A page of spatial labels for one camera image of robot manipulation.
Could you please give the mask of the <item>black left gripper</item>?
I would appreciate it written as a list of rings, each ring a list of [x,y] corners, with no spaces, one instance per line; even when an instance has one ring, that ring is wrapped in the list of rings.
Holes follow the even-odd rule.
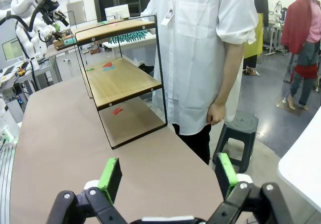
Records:
[[[42,14],[42,19],[47,25],[52,25],[52,36],[60,41],[63,39],[63,35],[60,32],[60,25],[54,23],[54,21],[60,21],[64,26],[69,26],[66,20],[66,15],[60,11],[56,10],[59,6],[57,0],[43,0],[40,4],[39,12]]]

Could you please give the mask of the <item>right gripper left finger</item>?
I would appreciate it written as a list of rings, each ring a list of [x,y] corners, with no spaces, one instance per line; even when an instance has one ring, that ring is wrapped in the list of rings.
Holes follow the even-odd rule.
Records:
[[[47,218],[47,223],[85,223],[96,218],[100,223],[126,223],[114,207],[122,172],[118,158],[110,158],[95,187],[79,194],[70,190],[59,192]]]

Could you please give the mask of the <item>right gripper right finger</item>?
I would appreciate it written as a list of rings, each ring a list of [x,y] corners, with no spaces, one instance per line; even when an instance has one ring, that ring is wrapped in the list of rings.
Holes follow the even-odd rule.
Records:
[[[284,196],[277,183],[256,186],[240,180],[226,153],[219,153],[215,174],[224,201],[206,223],[236,223],[244,212],[250,212],[258,223],[293,223]]]

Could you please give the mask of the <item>person's left hand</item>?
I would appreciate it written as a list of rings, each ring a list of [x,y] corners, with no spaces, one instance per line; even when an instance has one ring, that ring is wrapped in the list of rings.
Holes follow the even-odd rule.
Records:
[[[226,107],[222,103],[212,103],[207,112],[207,124],[218,124],[225,118]]]

